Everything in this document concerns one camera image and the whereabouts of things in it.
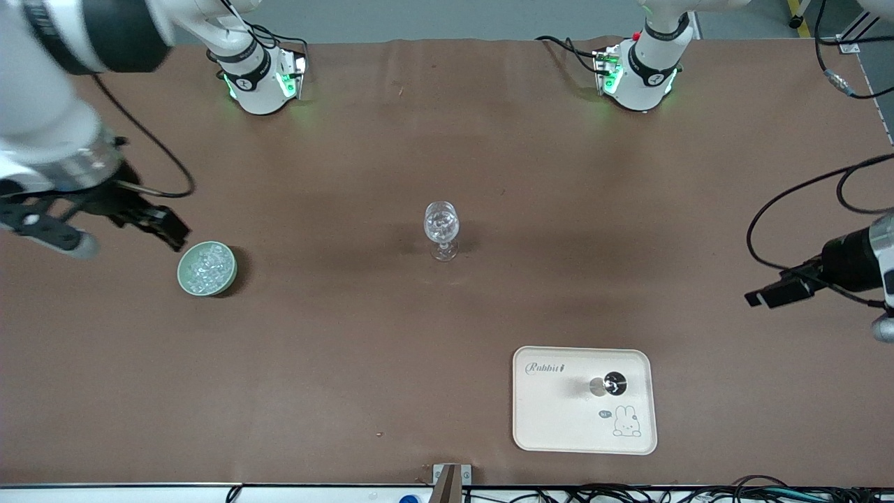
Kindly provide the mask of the steel double jigger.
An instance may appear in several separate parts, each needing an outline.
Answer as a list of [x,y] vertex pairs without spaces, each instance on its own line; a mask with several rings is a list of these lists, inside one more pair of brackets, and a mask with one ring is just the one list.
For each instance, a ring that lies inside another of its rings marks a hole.
[[628,389],[628,379],[616,370],[603,376],[597,376],[588,382],[587,389],[591,395],[597,398],[619,397]]

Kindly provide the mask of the clear wine glass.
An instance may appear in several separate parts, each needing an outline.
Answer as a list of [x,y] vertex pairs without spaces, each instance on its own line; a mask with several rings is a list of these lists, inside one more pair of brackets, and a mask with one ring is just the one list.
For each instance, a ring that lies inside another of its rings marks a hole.
[[460,232],[460,220],[453,204],[448,201],[430,203],[425,211],[423,229],[427,238],[433,242],[432,256],[435,260],[446,262],[456,257],[459,251],[457,236]]

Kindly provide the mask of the brown table cover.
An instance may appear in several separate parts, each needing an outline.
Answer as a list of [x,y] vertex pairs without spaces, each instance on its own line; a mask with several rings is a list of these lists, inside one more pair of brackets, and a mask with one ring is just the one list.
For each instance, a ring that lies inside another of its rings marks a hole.
[[[824,291],[750,307],[745,235],[782,190],[891,151],[813,45],[699,41],[651,112],[552,45],[316,45],[304,100],[252,117],[179,47],[106,86],[197,179],[170,206],[236,248],[221,298],[80,214],[89,261],[0,233],[0,483],[894,485],[894,346]],[[448,201],[457,255],[423,221]],[[649,455],[527,451],[520,347],[650,360]]]

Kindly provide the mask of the cream rabbit print tray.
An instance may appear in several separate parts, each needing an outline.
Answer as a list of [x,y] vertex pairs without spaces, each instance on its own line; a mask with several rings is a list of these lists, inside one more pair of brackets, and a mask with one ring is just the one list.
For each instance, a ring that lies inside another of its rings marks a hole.
[[[622,373],[628,389],[597,398],[588,382]],[[518,348],[512,358],[512,437],[527,451],[649,455],[657,448],[650,360],[617,348]]]

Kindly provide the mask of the aluminium frame profile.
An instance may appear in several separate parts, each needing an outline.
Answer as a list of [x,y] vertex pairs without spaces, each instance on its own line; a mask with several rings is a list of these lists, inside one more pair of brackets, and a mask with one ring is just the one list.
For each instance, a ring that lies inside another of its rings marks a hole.
[[841,54],[860,52],[861,44],[894,41],[894,34],[875,35],[870,32],[885,20],[894,24],[894,0],[856,0],[862,12],[856,16],[842,33],[835,37],[834,45]]

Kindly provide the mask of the grey metal bracket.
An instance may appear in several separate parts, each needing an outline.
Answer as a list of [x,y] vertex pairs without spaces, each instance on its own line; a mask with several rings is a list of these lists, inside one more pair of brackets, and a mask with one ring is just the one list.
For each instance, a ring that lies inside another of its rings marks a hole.
[[433,466],[433,490],[427,503],[469,503],[466,489],[472,484],[472,465]]

